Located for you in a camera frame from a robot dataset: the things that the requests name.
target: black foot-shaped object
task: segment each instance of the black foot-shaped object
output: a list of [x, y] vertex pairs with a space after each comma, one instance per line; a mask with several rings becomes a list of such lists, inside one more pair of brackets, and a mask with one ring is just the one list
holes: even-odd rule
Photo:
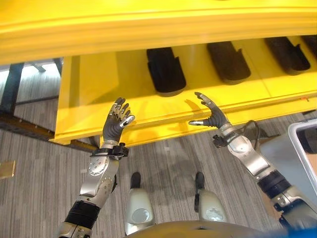
[[195, 203], [194, 203], [194, 210], [195, 212], [199, 212], [199, 194], [198, 189], [205, 188], [205, 176], [202, 172], [197, 172], [195, 178], [195, 187], [196, 187], [196, 195], [195, 195]]
[[139, 172], [135, 172], [131, 176], [130, 189], [140, 188], [140, 185], [141, 185], [141, 175]]
[[196, 194], [198, 193], [198, 189], [205, 188], [205, 176], [202, 172], [197, 172], [195, 178], [195, 185], [196, 185]]

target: yellow panel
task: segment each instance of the yellow panel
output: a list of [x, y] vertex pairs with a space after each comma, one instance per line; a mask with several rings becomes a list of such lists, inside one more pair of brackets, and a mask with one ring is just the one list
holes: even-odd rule
[[[314, 110], [316, 108], [317, 98], [314, 97], [310, 98], [309, 101], [299, 99], [286, 103], [231, 112], [227, 113], [226, 115], [232, 124], [242, 124], [252, 119], [263, 120], [292, 113]], [[211, 128], [206, 126], [189, 125], [188, 120], [155, 126], [147, 126], [139, 129], [128, 127], [127, 130], [124, 131], [121, 141], [125, 142], [127, 146], [134, 146], [154, 142], [157, 140], [208, 131], [212, 129], [215, 129], [215, 127]]]
[[243, 47], [245, 54], [247, 54], [257, 69], [258, 74], [263, 79], [272, 97], [279, 97], [282, 95], [291, 95], [297, 92], [309, 92], [317, 90], [317, 61], [316, 57], [307, 48], [306, 44], [300, 37], [288, 37], [292, 44], [301, 45], [301, 49], [308, 61], [311, 68], [305, 73], [290, 76], [286, 74], [278, 62], [269, 52], [269, 48], [262, 40], [245, 40]]
[[315, 0], [2, 0], [0, 64], [316, 34]]
[[[74, 139], [79, 134], [99, 134], [111, 105], [119, 96], [124, 96], [132, 105], [136, 127], [207, 112], [207, 108], [195, 100], [195, 91], [212, 96], [218, 105], [228, 108], [248, 106], [269, 98], [252, 64], [252, 75], [245, 82], [224, 85], [205, 44], [175, 47], [173, 51], [175, 56], [180, 56], [187, 81], [185, 90], [173, 97], [156, 94], [145, 50], [66, 58], [55, 137]], [[250, 93], [250, 88], [255, 88], [257, 93]]]

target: robot finger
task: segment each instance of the robot finger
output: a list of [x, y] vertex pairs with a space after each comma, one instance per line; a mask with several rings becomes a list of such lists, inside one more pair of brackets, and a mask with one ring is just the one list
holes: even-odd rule
[[121, 100], [122, 100], [122, 98], [118, 98], [118, 99], [114, 102], [114, 104], [112, 105], [112, 107], [111, 107], [111, 109], [110, 109], [110, 111], [109, 111], [109, 114], [108, 114], [109, 116], [111, 116], [111, 115], [114, 114], [115, 109], [116, 109], [116, 106], [118, 105], [119, 102], [121, 102]]
[[120, 127], [124, 128], [126, 127], [128, 124], [130, 124], [131, 122], [133, 122], [133, 120], [135, 119], [134, 115], [130, 115], [128, 116], [126, 119], [122, 120], [120, 123]]
[[124, 102], [125, 102], [125, 99], [121, 98], [121, 100], [118, 102], [117, 106], [115, 107], [115, 112], [114, 112], [115, 115], [119, 114], [120, 109], [121, 109], [122, 105], [124, 104]]
[[123, 118], [123, 115], [124, 115], [124, 112], [125, 112], [125, 110], [126, 110], [128, 107], [129, 107], [129, 104], [128, 104], [128, 103], [125, 104], [125, 105], [121, 108], [121, 110], [119, 111], [118, 117], [120, 117], [120, 118], [122, 119], [122, 118]]

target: white container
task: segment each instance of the white container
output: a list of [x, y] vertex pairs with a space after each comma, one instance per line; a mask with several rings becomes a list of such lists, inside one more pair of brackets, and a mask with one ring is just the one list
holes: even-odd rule
[[291, 124], [286, 134], [264, 143], [261, 153], [317, 206], [317, 177], [297, 136], [311, 127], [317, 128], [317, 119]]

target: black joint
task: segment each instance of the black joint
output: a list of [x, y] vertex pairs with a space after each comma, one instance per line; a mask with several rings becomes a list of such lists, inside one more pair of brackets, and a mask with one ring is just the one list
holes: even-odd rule
[[271, 172], [268, 176], [261, 179], [258, 182], [258, 185], [261, 190], [271, 199], [291, 186], [286, 178], [277, 170]]
[[228, 135], [226, 135], [224, 137], [214, 135], [213, 136], [213, 144], [215, 145], [216, 148], [225, 147], [231, 141], [233, 141], [237, 136], [240, 136], [240, 133], [236, 130], [229, 133]]
[[124, 143], [120, 143], [120, 145], [116, 145], [112, 149], [112, 154], [120, 160], [122, 157], [127, 157], [129, 154], [129, 149], [122, 145]]
[[221, 136], [218, 136], [218, 135], [213, 136], [212, 142], [216, 148], [227, 146], [227, 142]]
[[99, 156], [98, 154], [104, 154], [104, 153], [109, 154], [109, 152], [111, 152], [111, 151], [112, 150], [109, 148], [100, 148], [100, 149], [94, 150], [90, 157], [96, 157], [96, 156]]
[[76, 201], [70, 209], [65, 222], [92, 229], [99, 211], [100, 207], [96, 205], [83, 201]]
[[112, 149], [101, 148], [94, 150], [90, 157], [105, 156], [104, 153], [106, 153], [107, 156], [115, 156], [120, 160], [122, 157], [128, 156], [129, 149], [125, 147], [125, 143], [120, 143], [119, 145], [114, 146]]

